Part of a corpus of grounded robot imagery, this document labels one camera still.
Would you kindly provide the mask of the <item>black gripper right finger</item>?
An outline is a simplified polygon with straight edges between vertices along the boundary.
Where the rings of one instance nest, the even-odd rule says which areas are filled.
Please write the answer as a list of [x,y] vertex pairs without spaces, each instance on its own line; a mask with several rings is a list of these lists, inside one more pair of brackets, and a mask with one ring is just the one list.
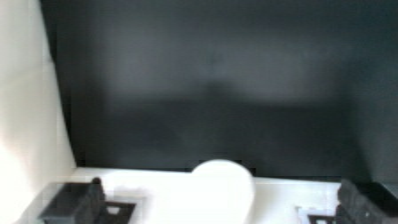
[[398,195],[378,182],[341,181],[332,215],[309,214],[307,224],[398,224]]

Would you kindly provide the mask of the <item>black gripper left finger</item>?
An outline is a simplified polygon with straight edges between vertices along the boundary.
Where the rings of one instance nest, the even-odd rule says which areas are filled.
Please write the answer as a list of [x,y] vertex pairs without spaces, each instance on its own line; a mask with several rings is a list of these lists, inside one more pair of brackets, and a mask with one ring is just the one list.
[[101,179],[67,182],[38,214],[44,224],[129,224],[134,204],[104,199]]

